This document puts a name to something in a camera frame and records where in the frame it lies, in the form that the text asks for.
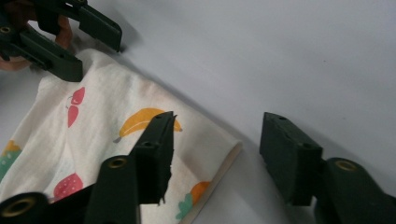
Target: screw hole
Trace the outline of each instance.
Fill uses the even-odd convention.
[[[338,166],[338,168],[345,170],[345,171],[356,171],[358,168],[356,167],[355,164],[353,164],[350,161],[336,161],[335,165]]]
[[[2,217],[16,217],[31,209],[35,205],[35,198],[28,197],[12,203],[1,213]]]
[[[127,160],[125,160],[124,158],[116,158],[108,164],[108,167],[110,167],[112,169],[120,168],[120,167],[124,166],[126,164],[126,162],[127,162]]]
[[[9,28],[7,26],[3,26],[0,28],[0,32],[3,34],[8,34],[9,32],[11,32],[11,28]]]
[[[150,142],[144,142],[144,143],[142,143],[142,145],[145,146],[145,147],[151,147],[152,146],[152,144]]]

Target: cloth fold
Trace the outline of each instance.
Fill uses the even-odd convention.
[[[191,222],[237,155],[238,140],[105,54],[87,49],[78,57],[83,80],[44,77],[33,107],[3,150],[0,201],[28,191],[57,201],[93,184],[105,159],[129,154],[151,118],[174,111],[166,203],[141,205],[142,222],[178,223],[193,210],[183,221]]]

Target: white table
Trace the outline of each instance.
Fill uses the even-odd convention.
[[[124,31],[127,48],[111,56],[244,141],[194,223],[314,223],[311,208],[282,203],[264,169],[264,111],[291,119],[324,146],[324,158],[360,163],[396,195],[395,1],[90,4]],[[28,69],[0,73],[0,146],[32,105],[39,79]]]

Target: white cloth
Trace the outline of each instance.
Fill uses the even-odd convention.
[[[192,221],[236,156],[238,141],[105,54],[88,49],[78,57],[83,80],[44,77],[35,104],[1,154],[0,202],[28,191],[57,201],[93,184],[105,159],[129,154],[153,116],[174,111],[166,203],[141,205],[142,222],[178,223],[191,209],[183,221]]]

